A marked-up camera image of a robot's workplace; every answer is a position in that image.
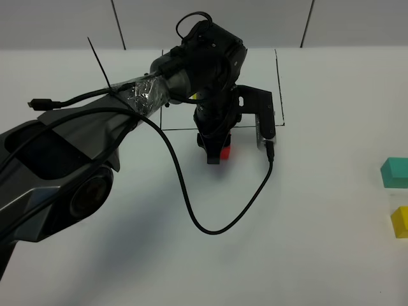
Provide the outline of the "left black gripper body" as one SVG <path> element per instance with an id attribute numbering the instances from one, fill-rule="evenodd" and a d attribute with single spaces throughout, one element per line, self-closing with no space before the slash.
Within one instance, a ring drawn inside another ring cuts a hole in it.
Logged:
<path id="1" fill-rule="evenodd" d="M 235 111 L 237 106 L 237 85 L 215 93 L 206 88 L 196 93 L 197 100 L 203 99 L 204 103 L 198 103 L 194 111 L 193 119 L 198 128 L 197 144 L 205 148 L 202 136 L 206 140 L 216 140 L 221 138 L 225 131 L 228 136 L 222 146 L 223 150 L 230 147 L 231 133 L 230 129 L 238 122 L 238 115 Z"/>

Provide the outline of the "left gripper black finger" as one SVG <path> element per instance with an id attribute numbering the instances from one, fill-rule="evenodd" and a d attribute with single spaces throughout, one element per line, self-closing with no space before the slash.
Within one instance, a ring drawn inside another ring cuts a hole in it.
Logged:
<path id="1" fill-rule="evenodd" d="M 222 159 L 220 159 L 221 150 L 224 147 L 230 146 L 230 134 L 226 133 L 221 136 L 203 138 L 204 148 L 207 154 L 208 164 L 220 164 Z"/>

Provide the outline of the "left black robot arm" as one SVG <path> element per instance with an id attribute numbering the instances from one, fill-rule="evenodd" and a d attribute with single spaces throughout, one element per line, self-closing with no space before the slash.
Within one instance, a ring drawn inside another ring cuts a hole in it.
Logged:
<path id="1" fill-rule="evenodd" d="M 139 78 L 65 102 L 34 99 L 36 120 L 1 135 L 1 268 L 19 241 L 39 242 L 95 213 L 120 169 L 125 136 L 162 106 L 193 104 L 198 144 L 216 164 L 240 120 L 243 41 L 206 18 Z"/>

